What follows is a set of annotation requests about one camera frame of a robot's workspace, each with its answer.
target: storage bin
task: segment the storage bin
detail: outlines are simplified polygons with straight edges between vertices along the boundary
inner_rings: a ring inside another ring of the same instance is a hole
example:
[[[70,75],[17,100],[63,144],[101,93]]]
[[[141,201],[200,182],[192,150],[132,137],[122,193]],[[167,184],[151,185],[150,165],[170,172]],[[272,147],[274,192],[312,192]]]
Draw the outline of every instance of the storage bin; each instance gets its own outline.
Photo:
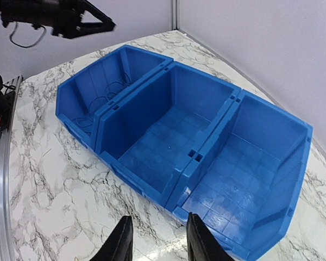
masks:
[[[81,144],[94,150],[99,117],[172,61],[124,45],[58,87],[56,115]]]
[[[167,210],[199,214],[220,244],[257,260],[287,232],[304,179],[312,127],[241,91],[181,174]]]
[[[179,175],[240,88],[173,62],[104,114],[96,154],[143,196],[165,206]]]

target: blue bin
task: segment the blue bin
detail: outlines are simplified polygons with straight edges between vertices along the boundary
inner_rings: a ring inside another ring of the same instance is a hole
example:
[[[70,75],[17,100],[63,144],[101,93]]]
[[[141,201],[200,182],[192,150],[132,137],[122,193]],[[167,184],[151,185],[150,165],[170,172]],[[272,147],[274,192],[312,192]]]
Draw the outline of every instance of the blue bin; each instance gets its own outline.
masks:
[[[99,117],[172,61],[124,45],[58,87],[56,115],[81,144],[94,150]]]
[[[173,62],[101,117],[95,153],[143,196],[165,206],[179,175],[239,87]]]
[[[166,209],[197,213],[219,243],[256,260],[286,234],[304,179],[312,127],[241,91],[181,174]]]

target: white wall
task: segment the white wall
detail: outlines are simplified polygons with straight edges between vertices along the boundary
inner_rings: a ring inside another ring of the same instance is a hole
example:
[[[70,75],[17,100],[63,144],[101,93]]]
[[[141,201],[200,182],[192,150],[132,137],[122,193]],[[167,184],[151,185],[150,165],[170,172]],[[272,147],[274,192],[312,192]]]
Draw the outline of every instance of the white wall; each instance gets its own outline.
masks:
[[[151,0],[90,0],[117,24],[113,32],[62,39],[51,36],[51,29],[34,48],[23,49],[9,41],[14,28],[3,28],[0,21],[0,74],[8,80],[23,74],[25,78],[61,64],[70,59],[120,42],[170,30],[171,1]],[[41,32],[30,25],[20,24],[15,41],[32,44]]]
[[[326,151],[326,0],[181,0],[180,28],[314,127]]]

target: marble countertop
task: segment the marble countertop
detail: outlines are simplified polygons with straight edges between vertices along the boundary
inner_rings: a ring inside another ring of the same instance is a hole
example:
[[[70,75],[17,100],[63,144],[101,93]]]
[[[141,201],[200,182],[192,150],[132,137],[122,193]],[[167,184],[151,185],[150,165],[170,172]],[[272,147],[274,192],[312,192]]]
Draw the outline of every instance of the marble countertop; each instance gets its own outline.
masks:
[[[270,101],[178,31],[126,44],[173,57]],[[187,260],[185,228],[118,179],[55,116],[57,86],[119,46],[61,64],[21,85],[9,164],[17,260],[89,260],[123,215],[133,217],[135,261]],[[326,159],[314,145],[289,232],[262,260],[326,260]]]

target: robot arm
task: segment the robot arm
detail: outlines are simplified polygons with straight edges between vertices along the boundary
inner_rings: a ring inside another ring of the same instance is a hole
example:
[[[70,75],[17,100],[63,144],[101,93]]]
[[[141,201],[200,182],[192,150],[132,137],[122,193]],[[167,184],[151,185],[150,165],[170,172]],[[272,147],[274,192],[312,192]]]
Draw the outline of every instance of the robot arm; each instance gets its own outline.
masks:
[[[89,12],[99,22],[83,23],[82,17]],[[52,27],[52,35],[74,39],[114,30],[111,18],[87,0],[0,0],[2,25],[10,22],[31,23],[35,29]]]

